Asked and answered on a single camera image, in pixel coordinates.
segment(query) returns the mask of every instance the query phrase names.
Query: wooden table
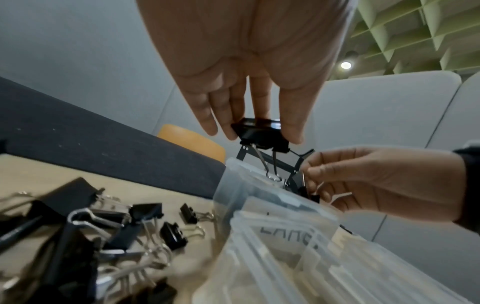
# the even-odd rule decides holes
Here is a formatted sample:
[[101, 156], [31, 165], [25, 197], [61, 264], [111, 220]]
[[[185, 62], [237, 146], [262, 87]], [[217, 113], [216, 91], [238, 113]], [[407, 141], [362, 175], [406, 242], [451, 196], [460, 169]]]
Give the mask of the wooden table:
[[[211, 212], [213, 209], [211, 200], [16, 156], [0, 155], [0, 197], [17, 191], [47, 193], [77, 177], [85, 178], [96, 188], [106, 188], [105, 194], [117, 196], [125, 204], [163, 203], [165, 216], [161, 225], [163, 220], [166, 220], [170, 223], [177, 222], [182, 227], [184, 222], [180, 216], [180, 207], [184, 203], [199, 212]], [[20, 201], [21, 198], [9, 200], [1, 203], [0, 208]], [[202, 222], [201, 225], [206, 230], [206, 238], [196, 237], [190, 240], [183, 252], [175, 253], [176, 257], [171, 267], [158, 270], [154, 274], [158, 278], [167, 276], [169, 284], [178, 290], [175, 303], [191, 302], [193, 292], [208, 277], [212, 263], [223, 245], [216, 239], [213, 223]], [[49, 235], [51, 234], [45, 231], [38, 231], [3, 253], [0, 258], [0, 270], [4, 272], [4, 276], [18, 275], [33, 259]]]

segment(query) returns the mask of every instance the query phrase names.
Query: black sleeve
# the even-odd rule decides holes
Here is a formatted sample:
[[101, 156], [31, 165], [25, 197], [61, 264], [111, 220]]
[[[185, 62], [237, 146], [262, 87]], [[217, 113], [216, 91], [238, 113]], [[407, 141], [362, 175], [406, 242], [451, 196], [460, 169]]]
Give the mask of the black sleeve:
[[466, 165], [466, 193], [461, 218], [455, 223], [480, 233], [480, 147], [456, 150]]

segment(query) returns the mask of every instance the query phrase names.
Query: orange chair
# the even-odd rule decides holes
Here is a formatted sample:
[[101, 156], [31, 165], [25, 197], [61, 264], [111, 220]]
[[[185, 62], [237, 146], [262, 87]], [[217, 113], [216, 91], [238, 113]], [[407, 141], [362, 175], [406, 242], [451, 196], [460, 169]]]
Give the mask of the orange chair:
[[190, 131], [179, 126], [166, 124], [161, 128], [157, 137], [192, 150], [196, 153], [216, 159], [225, 164], [225, 158], [227, 157], [225, 149], [213, 140], [194, 131]]

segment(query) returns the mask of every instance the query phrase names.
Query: clear plastic container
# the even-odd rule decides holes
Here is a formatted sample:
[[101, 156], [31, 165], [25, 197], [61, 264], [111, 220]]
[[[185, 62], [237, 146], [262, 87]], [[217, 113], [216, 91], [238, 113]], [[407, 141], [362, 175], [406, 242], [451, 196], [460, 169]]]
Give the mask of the clear plastic container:
[[337, 230], [342, 213], [327, 204], [317, 204], [283, 189], [265, 171], [230, 158], [213, 196], [217, 227], [221, 236], [230, 233], [230, 221], [238, 210], [285, 219], [307, 220], [327, 236]]
[[237, 212], [231, 227], [193, 304], [381, 303], [343, 269], [315, 227], [248, 212]]
[[343, 248], [341, 259], [352, 272], [362, 271], [359, 269], [362, 266], [368, 267], [377, 280], [398, 286], [419, 303], [471, 304], [376, 243], [350, 241]]

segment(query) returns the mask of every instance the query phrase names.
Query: ceiling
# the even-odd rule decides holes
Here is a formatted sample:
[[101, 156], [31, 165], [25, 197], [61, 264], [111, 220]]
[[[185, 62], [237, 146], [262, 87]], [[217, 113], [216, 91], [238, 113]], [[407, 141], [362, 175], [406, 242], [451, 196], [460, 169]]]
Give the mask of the ceiling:
[[480, 71], [479, 0], [359, 0], [331, 80], [448, 70]]

